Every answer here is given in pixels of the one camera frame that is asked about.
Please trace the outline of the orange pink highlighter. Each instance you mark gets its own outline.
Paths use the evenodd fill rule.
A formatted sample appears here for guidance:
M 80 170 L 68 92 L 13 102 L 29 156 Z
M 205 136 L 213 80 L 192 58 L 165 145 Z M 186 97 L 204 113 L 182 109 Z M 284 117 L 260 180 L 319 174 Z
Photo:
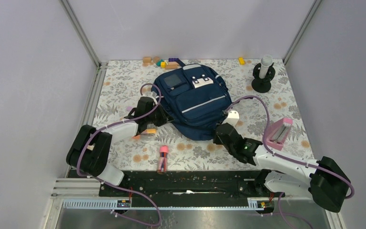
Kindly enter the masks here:
M 145 130 L 145 134 L 149 134 L 149 135 L 151 135 L 151 134 L 155 134 L 156 133 L 156 131 L 157 131 L 157 129 L 155 129 L 155 128 L 150 128 L 150 129 L 146 129 Z

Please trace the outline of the navy blue student backpack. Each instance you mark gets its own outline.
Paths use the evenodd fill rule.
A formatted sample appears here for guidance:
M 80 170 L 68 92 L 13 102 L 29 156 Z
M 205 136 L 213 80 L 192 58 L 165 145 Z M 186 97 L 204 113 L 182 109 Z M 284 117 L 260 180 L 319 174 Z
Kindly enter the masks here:
M 161 106 L 182 135 L 194 141 L 213 139 L 232 103 L 221 75 L 193 63 L 159 75 L 153 84 L 152 91 L 162 97 Z

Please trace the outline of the pink pencil case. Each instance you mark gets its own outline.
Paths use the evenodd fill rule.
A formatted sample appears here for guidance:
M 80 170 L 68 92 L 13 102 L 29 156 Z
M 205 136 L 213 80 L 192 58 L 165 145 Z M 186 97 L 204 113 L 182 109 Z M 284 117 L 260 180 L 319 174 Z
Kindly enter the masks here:
M 292 126 L 293 120 L 286 117 L 269 124 L 263 135 L 263 142 L 270 148 L 281 151 Z

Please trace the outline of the long wooden block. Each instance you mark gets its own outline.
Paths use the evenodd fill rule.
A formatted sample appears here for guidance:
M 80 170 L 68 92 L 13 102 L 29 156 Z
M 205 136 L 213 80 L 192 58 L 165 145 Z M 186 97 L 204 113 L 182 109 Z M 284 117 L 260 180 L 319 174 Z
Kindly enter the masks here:
M 171 69 L 177 69 L 180 67 L 180 64 L 178 62 L 167 62 L 167 65 L 164 69 L 171 70 Z

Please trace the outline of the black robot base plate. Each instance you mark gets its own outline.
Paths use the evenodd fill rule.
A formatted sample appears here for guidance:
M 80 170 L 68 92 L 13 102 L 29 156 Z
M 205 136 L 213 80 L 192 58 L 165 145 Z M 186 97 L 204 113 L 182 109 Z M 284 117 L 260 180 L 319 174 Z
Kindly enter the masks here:
M 259 171 L 124 171 L 120 187 L 147 195 L 158 207 L 247 207 L 248 199 L 275 200 L 257 181 Z

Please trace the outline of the wooden cube block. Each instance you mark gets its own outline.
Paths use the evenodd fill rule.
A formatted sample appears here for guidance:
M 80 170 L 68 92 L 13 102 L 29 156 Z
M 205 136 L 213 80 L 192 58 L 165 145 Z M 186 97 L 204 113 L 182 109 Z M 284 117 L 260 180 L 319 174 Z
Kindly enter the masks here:
M 143 63 L 151 63 L 152 58 L 150 56 L 143 57 L 142 62 Z

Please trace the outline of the pink topped pen tube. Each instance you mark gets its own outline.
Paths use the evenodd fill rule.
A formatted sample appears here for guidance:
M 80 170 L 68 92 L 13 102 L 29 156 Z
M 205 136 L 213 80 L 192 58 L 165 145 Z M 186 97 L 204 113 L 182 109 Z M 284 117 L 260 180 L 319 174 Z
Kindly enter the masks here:
M 160 156 L 158 160 L 158 167 L 157 167 L 157 173 L 158 174 L 165 174 L 167 172 L 167 155 L 169 153 L 169 147 L 168 146 L 161 146 L 160 147 Z

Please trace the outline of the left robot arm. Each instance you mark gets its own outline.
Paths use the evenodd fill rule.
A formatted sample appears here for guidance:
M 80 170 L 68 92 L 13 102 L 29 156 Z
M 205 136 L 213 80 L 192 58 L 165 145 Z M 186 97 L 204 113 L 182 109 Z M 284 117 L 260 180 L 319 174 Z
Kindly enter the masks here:
M 66 163 L 76 168 L 79 176 L 91 176 L 109 183 L 113 193 L 123 196 L 128 192 L 129 184 L 123 180 L 124 173 L 108 161 L 112 144 L 140 135 L 150 125 L 160 127 L 171 121 L 173 117 L 159 102 L 142 96 L 121 121 L 99 129 L 83 125 L 71 145 Z

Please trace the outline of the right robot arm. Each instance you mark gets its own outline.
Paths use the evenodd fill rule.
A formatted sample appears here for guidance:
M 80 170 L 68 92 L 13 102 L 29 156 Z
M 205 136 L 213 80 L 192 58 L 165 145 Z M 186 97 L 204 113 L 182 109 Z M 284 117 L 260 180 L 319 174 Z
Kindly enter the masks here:
M 228 123 L 217 126 L 213 142 L 223 145 L 239 162 L 261 170 L 254 190 L 262 197 L 271 192 L 301 195 L 338 213 L 354 193 L 350 179 L 330 157 L 314 160 L 273 152 L 261 141 L 242 137 Z

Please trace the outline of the yellow block at back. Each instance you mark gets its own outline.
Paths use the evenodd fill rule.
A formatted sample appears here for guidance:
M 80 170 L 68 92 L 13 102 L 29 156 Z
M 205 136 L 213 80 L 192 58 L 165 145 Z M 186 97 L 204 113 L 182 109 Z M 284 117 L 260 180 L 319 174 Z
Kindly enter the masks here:
M 240 65 L 245 65 L 245 64 L 246 64 L 246 62 L 245 62 L 245 60 L 243 59 L 243 57 L 239 57 L 239 58 L 238 58 L 238 62 L 239 62 L 239 64 L 240 64 Z

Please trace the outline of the purple toy block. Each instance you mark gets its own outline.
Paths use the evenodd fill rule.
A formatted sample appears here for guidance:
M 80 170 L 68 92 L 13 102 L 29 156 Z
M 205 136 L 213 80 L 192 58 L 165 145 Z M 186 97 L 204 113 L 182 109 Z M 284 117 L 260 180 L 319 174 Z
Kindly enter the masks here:
M 180 59 L 179 58 L 169 58 L 168 61 L 169 62 L 178 62 Z

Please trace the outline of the teal toy block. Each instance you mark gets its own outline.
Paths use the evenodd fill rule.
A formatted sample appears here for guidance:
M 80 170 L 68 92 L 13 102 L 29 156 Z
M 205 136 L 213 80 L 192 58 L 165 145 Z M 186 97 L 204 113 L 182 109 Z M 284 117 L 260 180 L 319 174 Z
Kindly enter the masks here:
M 158 67 L 160 67 L 161 65 L 162 65 L 162 63 L 164 62 L 164 60 L 163 59 L 160 59 L 159 61 L 157 61 L 156 62 L 156 65 L 158 66 Z

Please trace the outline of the black microphone stand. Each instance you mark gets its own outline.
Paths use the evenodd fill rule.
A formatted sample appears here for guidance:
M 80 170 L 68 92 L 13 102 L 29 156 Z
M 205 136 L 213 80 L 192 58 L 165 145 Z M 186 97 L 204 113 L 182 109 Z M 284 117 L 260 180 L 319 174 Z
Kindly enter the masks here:
M 255 91 L 259 93 L 266 93 L 271 89 L 271 81 L 275 77 L 275 69 L 273 65 L 274 62 L 268 67 L 267 73 L 263 79 L 259 77 L 259 73 L 262 67 L 261 63 L 258 63 L 253 68 L 254 79 L 252 80 L 251 86 Z

